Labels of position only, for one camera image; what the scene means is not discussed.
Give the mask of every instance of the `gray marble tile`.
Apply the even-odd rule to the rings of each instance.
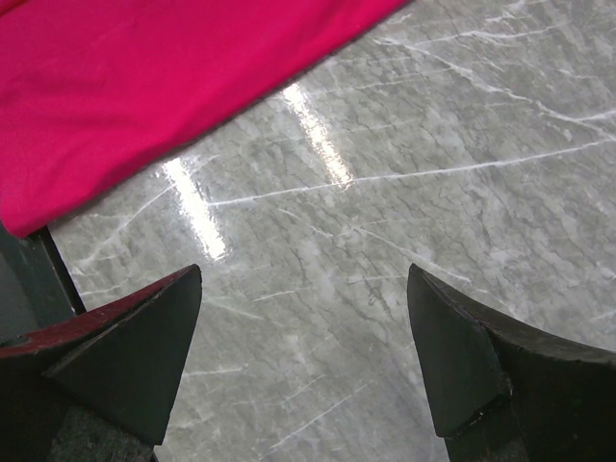
[[[163,461],[441,461],[416,262],[616,350],[616,5],[418,0],[64,219],[89,307],[196,262]]]

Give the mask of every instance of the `magenta cloth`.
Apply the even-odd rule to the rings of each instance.
[[[25,236],[405,0],[0,0],[0,218]]]

